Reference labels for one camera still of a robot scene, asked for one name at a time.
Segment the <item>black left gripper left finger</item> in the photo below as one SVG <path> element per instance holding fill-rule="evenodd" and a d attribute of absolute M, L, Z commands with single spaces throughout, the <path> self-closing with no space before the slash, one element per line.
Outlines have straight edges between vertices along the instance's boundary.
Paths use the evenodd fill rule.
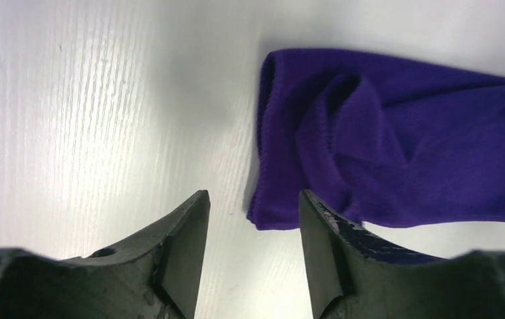
<path fill-rule="evenodd" d="M 210 205 L 197 191 L 88 257 L 0 248 L 0 318 L 193 318 Z"/>

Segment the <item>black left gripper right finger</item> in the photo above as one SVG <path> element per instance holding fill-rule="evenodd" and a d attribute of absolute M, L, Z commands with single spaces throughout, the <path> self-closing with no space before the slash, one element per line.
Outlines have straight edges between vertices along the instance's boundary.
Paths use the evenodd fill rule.
<path fill-rule="evenodd" d="M 418 253 L 299 195 L 315 318 L 505 318 L 505 251 L 451 259 Z"/>

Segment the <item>purple towel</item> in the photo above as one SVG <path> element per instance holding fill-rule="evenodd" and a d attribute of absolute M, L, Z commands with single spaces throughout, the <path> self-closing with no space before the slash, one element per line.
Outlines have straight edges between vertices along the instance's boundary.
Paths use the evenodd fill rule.
<path fill-rule="evenodd" d="M 310 190 L 384 227 L 505 223 L 505 77 L 341 49 L 269 53 L 247 219 L 299 226 Z"/>

